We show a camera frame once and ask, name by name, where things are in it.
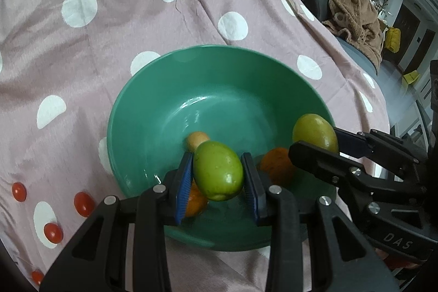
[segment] screw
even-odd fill
[[[280,194],[281,193],[281,187],[277,185],[272,185],[269,187],[269,191],[273,194]]]
[[[105,199],[103,200],[103,202],[107,206],[110,206],[111,204],[114,204],[116,201],[117,201],[117,198],[115,198],[115,196],[106,196]]]
[[[361,169],[358,169],[357,167],[350,167],[350,172],[355,176],[360,176],[362,173]]]
[[[166,190],[166,186],[165,185],[155,185],[154,188],[152,188],[152,190],[155,193],[163,193]]]
[[[380,212],[380,206],[376,202],[371,202],[368,205],[368,210],[373,214],[379,214]]]
[[[323,206],[329,206],[332,203],[332,199],[330,197],[327,197],[327,196],[319,197],[318,201]]]

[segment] pink polka dot fabric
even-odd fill
[[[124,84],[160,55],[199,44],[256,50],[301,74],[338,127],[388,131],[377,84],[300,0],[0,0],[0,9],[0,239],[28,278],[47,271],[84,221],[76,193],[97,203],[121,197],[106,152],[108,117]],[[27,189],[22,203],[14,182]],[[48,222],[62,228],[61,243],[45,237]],[[259,251],[171,240],[167,251],[174,291],[264,288]]]

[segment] small yellow fruit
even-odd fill
[[[305,141],[319,148],[339,154],[338,138],[328,121],[317,114],[305,114],[293,127],[292,140]]]
[[[195,131],[187,137],[187,149],[190,152],[195,152],[199,145],[205,141],[209,141],[210,138],[202,131]]]

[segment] door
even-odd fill
[[[404,71],[404,74],[411,73],[412,71],[417,70],[421,63],[424,60],[424,57],[429,51],[429,48],[432,44],[432,41],[434,40],[435,32],[432,30],[426,30],[426,33],[423,36],[423,40],[421,41],[421,44],[419,45],[417,52],[413,56],[411,62],[408,64],[408,67],[406,67],[406,70]]]
[[[411,44],[419,25],[420,20],[404,4],[402,4],[399,14],[397,15],[397,19],[393,25],[394,28],[398,28],[402,32],[400,50],[394,54],[393,52],[384,48],[382,51],[383,59],[391,61],[397,67],[409,45]]]

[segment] brown plush blanket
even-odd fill
[[[382,62],[383,35],[378,14],[370,0],[329,0],[332,19],[323,24],[336,36],[354,46],[378,72]]]

